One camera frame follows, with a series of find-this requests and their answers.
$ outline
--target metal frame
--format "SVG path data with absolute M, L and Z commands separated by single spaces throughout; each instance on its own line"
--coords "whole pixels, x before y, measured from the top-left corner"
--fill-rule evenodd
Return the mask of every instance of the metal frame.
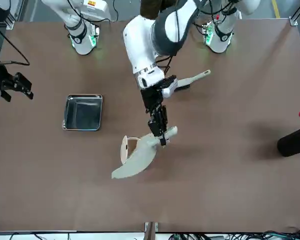
M 300 17 L 300 6 L 295 11 L 295 13 L 289 17 L 291 26 L 297 26 L 298 25 L 298 18 Z
M 25 0 L 19 0 L 19 3 L 16 7 L 16 11 L 14 15 L 9 13 L 8 17 L 6 20 L 3 22 L 0 22 L 0 28 L 6 28 L 7 30 L 12 30 L 14 29 L 15 22 L 18 22 L 22 13 L 22 9 L 24 7 Z
M 159 224 L 157 222 L 146 222 L 144 224 L 144 238 L 143 240 L 155 240 L 156 232 L 159 231 Z

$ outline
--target black cable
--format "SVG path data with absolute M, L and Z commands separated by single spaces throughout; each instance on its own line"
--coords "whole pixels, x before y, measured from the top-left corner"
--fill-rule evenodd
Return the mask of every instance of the black cable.
M 203 240 L 203 238 L 200 236 L 200 234 L 193 234 L 197 240 Z
M 224 18 L 222 19 L 221 23 L 223 23 L 227 18 L 227 15 L 224 16 Z
M 18 232 L 14 232 L 12 233 L 12 235 L 10 236 L 9 240 L 12 240 L 12 238 L 14 237 L 14 235 L 18 235 L 19 233 Z
M 216 11 L 216 12 L 213 12 L 213 11 L 211 11 L 211 12 L 205 12 L 205 11 L 203 11 L 201 9 L 199 9 L 199 11 L 202 12 L 203 14 L 215 15 L 215 14 L 218 14 L 218 13 L 222 12 L 223 10 L 225 10 L 230 4 L 231 4 L 231 2 L 229 2 L 225 7 L 221 8 L 219 11 Z
M 0 64 L 2 65 L 7 65 L 7 64 L 18 64 L 18 65 L 23 65 L 23 66 L 29 66 L 30 62 L 28 59 L 23 55 L 23 53 L 0 31 L 0 35 L 24 58 L 26 63 L 24 62 L 18 62 L 18 61 L 7 61 L 7 62 L 1 62 Z
M 211 2 L 211 0 L 209 0 L 209 5 L 210 5 L 210 11 L 211 11 L 211 19 L 212 19 L 212 22 L 213 22 L 213 24 L 214 25 L 216 25 L 216 23 L 215 23 L 215 18 L 214 18 L 214 14 L 213 14 L 213 12 L 214 12 L 214 9 L 213 9 L 213 7 L 212 7 L 212 2 Z
M 192 240 L 195 240 L 193 236 L 191 236 L 190 234 L 188 234 L 188 238 L 191 238 Z
M 206 34 L 204 34 L 204 33 L 200 30 L 199 27 L 195 26 L 195 28 L 198 30 L 198 32 L 199 32 L 201 35 L 206 36 Z
M 198 28 L 202 28 L 202 25 L 196 24 L 196 22 L 192 23 L 193 25 L 195 25 Z
M 174 240 L 174 239 L 175 239 L 175 235 L 176 235 L 176 234 L 172 234 L 172 235 L 169 237 L 168 240 Z
M 67 28 L 66 24 L 63 24 L 63 27 L 64 27 L 64 29 L 65 29 L 65 30 L 67 30 L 67 31 L 68 31 L 68 28 Z
M 163 61 L 165 61 L 165 60 L 168 60 L 169 58 L 170 58 L 170 56 L 168 56 L 168 57 L 166 57 L 166 58 L 163 58 L 163 59 L 160 59 L 160 60 L 158 60 L 158 61 L 155 61 L 155 63 L 157 64 L 157 63 L 163 62 Z
M 173 57 L 174 56 L 170 56 L 169 62 L 168 62 L 168 64 L 166 65 L 166 67 L 164 69 L 164 75 L 166 75 L 168 73 L 168 71 L 170 69 L 170 63 L 171 63 Z
M 116 0 L 113 0 L 113 2 L 112 2 L 112 6 L 113 6 L 113 9 L 114 9 L 114 11 L 116 12 L 116 22 L 118 21 L 118 18 L 119 18 L 119 12 L 117 11 L 117 9 L 115 8 L 115 1 Z
M 34 233 L 33 234 L 37 239 L 39 239 L 39 240 L 44 240 L 44 238 L 43 237 L 41 237 L 41 236 L 38 236 L 36 233 Z

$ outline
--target cable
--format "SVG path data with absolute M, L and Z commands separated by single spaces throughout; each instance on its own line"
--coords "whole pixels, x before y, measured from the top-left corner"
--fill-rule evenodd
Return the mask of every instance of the cable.
M 166 75 L 168 73 L 168 71 L 170 69 L 170 63 L 171 63 L 173 57 L 174 56 L 170 56 L 169 62 L 168 62 L 168 64 L 166 65 L 166 67 L 164 69 L 164 75 Z
M 33 234 L 37 239 L 40 239 L 40 240 L 44 240 L 44 238 L 43 237 L 41 237 L 41 236 L 38 236 L 36 233 L 34 233 Z
M 74 6 L 72 6 L 72 4 L 70 3 L 70 0 L 67 0 L 68 4 L 70 5 L 70 7 L 72 8 L 72 10 L 80 17 L 82 18 L 83 20 L 86 20 L 88 23 L 91 23 L 91 24 L 94 24 L 94 23 L 100 23 L 100 22 L 103 22 L 103 21 L 109 21 L 109 23 L 111 22 L 109 18 L 104 18 L 102 20 L 98 20 L 98 21 L 91 21 L 87 18 L 85 18 L 84 16 L 80 15 L 77 10 L 74 8 Z
M 212 19 L 212 22 L 213 22 L 214 25 L 216 25 L 216 23 L 215 23 L 215 18 L 214 18 L 214 14 L 213 14 L 214 9 L 213 9 L 213 7 L 212 7 L 212 2 L 211 2 L 211 0 L 209 0 L 209 5 L 210 5 L 210 10 L 211 10 L 211 19 Z
M 18 235 L 19 233 L 18 232 L 14 232 L 12 233 L 12 235 L 10 236 L 9 240 L 12 240 L 12 238 L 14 237 L 14 235 Z
M 227 18 L 227 15 L 224 16 L 224 18 L 222 19 L 221 23 L 223 23 Z
M 199 11 L 202 12 L 203 14 L 215 15 L 215 14 L 218 14 L 218 13 L 222 12 L 223 10 L 225 10 L 230 4 L 231 4 L 231 2 L 229 2 L 227 5 L 225 5 L 225 7 L 221 8 L 219 11 L 216 11 L 216 12 L 213 12 L 213 11 L 211 11 L 211 12 L 205 12 L 205 11 L 203 11 L 201 9 L 199 9 Z
M 114 11 L 116 12 L 116 22 L 118 21 L 118 18 L 119 18 L 119 12 L 117 11 L 117 9 L 115 8 L 115 1 L 116 0 L 113 0 L 113 2 L 112 2 L 112 6 L 113 6 L 113 9 L 114 9 Z
M 65 30 L 69 31 L 66 24 L 63 24 L 63 27 Z
M 24 58 L 26 63 L 18 62 L 18 61 L 7 61 L 7 62 L 0 62 L 1 65 L 8 65 L 8 64 L 18 64 L 23 66 L 29 66 L 30 62 L 28 59 L 23 55 L 23 53 L 0 31 L 0 35 Z
M 202 28 L 202 26 L 200 26 L 199 24 L 196 24 L 195 22 L 194 23 L 192 23 L 194 26 L 195 26 L 195 28 L 198 30 L 198 32 L 201 34 L 201 35 L 203 35 L 203 36 L 206 36 L 207 34 L 204 34 L 201 30 L 200 30 L 200 28 Z
M 155 63 L 157 64 L 157 63 L 163 62 L 163 61 L 165 61 L 165 60 L 168 60 L 169 58 L 170 58 L 170 56 L 168 56 L 168 57 L 166 57 L 166 58 L 163 58 L 163 59 L 160 59 L 160 60 L 158 60 L 158 61 L 155 61 Z
M 178 18 L 178 11 L 177 11 L 177 5 L 178 5 L 179 0 L 176 0 L 175 5 L 174 5 L 174 11 L 175 11 L 175 17 L 176 17 L 176 25 L 178 28 L 178 42 L 180 41 L 180 27 L 179 27 L 179 18 Z

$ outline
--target floor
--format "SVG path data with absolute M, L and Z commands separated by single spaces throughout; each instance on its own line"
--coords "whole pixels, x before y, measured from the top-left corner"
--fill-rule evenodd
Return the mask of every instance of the floor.
M 115 18 L 116 13 L 113 9 L 113 0 L 106 0 L 110 8 L 110 14 Z M 274 4 L 277 4 L 277 17 L 288 18 L 293 15 L 300 5 L 300 0 L 261 0 L 258 9 L 249 16 L 242 15 L 244 19 L 263 19 L 276 18 Z M 118 20 L 124 21 L 139 14 L 140 0 L 116 0 L 115 8 L 119 12 Z M 41 0 L 29 0 L 25 5 L 22 21 L 25 22 L 59 22 L 61 19 L 49 7 L 44 5 Z M 300 17 L 298 19 L 298 29 L 300 32 Z

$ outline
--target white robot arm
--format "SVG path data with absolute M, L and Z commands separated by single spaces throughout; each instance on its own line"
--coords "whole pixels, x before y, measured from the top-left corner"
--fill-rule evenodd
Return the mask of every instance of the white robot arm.
M 223 53 L 231 42 L 239 11 L 250 15 L 259 6 L 261 0 L 222 0 L 220 21 L 205 26 L 205 44 L 215 53 Z
M 80 55 L 89 54 L 96 47 L 99 36 L 99 28 L 84 19 L 91 22 L 111 20 L 108 4 L 104 0 L 42 0 L 42 2 L 64 21 L 70 33 L 72 46 Z
M 211 41 L 221 51 L 225 50 L 233 34 L 233 27 L 238 18 L 238 10 L 252 13 L 260 0 L 222 0 L 225 8 L 222 14 L 227 16 L 220 25 L 213 28 Z M 133 74 L 141 91 L 147 113 L 150 113 L 148 126 L 153 135 L 166 145 L 167 110 L 163 98 L 170 97 L 178 87 L 176 76 L 166 78 L 156 65 L 158 56 L 175 56 L 182 48 L 190 25 L 198 16 L 199 9 L 207 0 L 177 0 L 176 5 L 167 8 L 151 20 L 138 15 L 123 30 L 124 44 L 132 65 Z

